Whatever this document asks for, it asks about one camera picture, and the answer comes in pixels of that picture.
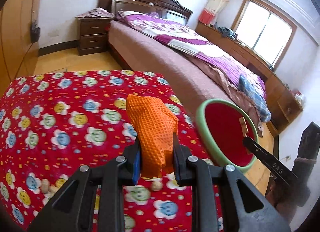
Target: window frame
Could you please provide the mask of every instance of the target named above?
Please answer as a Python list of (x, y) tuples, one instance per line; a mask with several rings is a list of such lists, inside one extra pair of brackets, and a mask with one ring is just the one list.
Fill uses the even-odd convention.
[(291, 32), (291, 35), (290, 35), (290, 38), (286, 44), (286, 46), (284, 47), (284, 49), (282, 50), (278, 60), (276, 61), (276, 63), (273, 65), (270, 65), (266, 60), (264, 60), (258, 53), (256, 53), (252, 48), (248, 47), (246, 45), (246, 47), (248, 49), (250, 49), (254, 54), (256, 54), (257, 56), (259, 56), (263, 62), (267, 63), (268, 65), (270, 65), (271, 67), (273, 67), (273, 69), (276, 69), (280, 62), (282, 61), (284, 55), (286, 54), (291, 42), (292, 42), (292, 39), (296, 33), (296, 30), (297, 30), (297, 25), (295, 25), (288, 17), (286, 17), (284, 14), (282, 14), (281, 12), (279, 12), (277, 9), (275, 9), (274, 7), (272, 7), (271, 5), (265, 3), (264, 1), (262, 0), (243, 0), (242, 4), (241, 4), (241, 7), (238, 11), (238, 14), (236, 15), (236, 18), (234, 19), (233, 23), (232, 23), (232, 26), (231, 26), (231, 29), (233, 30), (233, 32), (236, 32), (241, 20), (242, 20), (242, 17), (248, 7), (248, 4), (249, 2), (253, 2), (265, 9), (267, 9), (269, 12), (273, 13), (274, 15), (278, 16), (280, 19), (282, 19), (283, 21), (285, 21), (292, 29), (292, 32)]

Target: nightstand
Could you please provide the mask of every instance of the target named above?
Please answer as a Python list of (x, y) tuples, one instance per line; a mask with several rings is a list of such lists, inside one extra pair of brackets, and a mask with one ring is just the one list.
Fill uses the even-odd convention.
[(104, 52), (111, 18), (78, 18), (79, 56)]

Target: metal screw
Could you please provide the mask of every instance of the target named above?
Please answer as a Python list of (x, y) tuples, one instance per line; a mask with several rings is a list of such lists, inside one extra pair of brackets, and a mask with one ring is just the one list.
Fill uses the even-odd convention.
[(227, 170), (227, 171), (234, 171), (234, 170), (235, 170), (235, 167), (234, 167), (232, 164), (228, 164), (228, 165), (226, 166), (226, 170)]
[(86, 171), (88, 171), (89, 170), (89, 166), (88, 165), (82, 165), (82, 166), (80, 166), (80, 171), (82, 171), (82, 172), (86, 172)]
[(117, 158), (116, 158), (116, 161), (118, 162), (118, 163), (122, 163), (122, 162), (124, 162), (125, 161), (125, 157), (124, 156), (118, 156)]
[(192, 163), (195, 163), (195, 162), (198, 161), (198, 157), (197, 157), (197, 156), (194, 156), (194, 155), (190, 155), (190, 156), (188, 157), (188, 160), (189, 160), (190, 162), (192, 162)]

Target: purple and white blanket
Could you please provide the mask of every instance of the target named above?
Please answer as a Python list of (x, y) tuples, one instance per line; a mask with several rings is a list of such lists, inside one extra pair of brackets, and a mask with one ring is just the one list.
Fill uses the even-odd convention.
[(266, 97), (264, 83), (258, 75), (188, 26), (139, 12), (119, 12), (119, 15), (131, 28), (222, 70), (236, 87), (240, 75), (245, 76), (257, 92)]

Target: blue plaid cloth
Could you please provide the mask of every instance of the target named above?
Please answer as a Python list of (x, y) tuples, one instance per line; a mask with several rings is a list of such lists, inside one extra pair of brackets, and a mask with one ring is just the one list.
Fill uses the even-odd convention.
[(249, 81), (243, 75), (241, 75), (239, 78), (238, 89), (244, 92), (248, 97), (250, 97), (254, 101), (260, 115), (260, 121), (270, 121), (271, 113), (267, 107), (265, 99), (256, 91), (254, 86), (251, 83), (249, 83)]

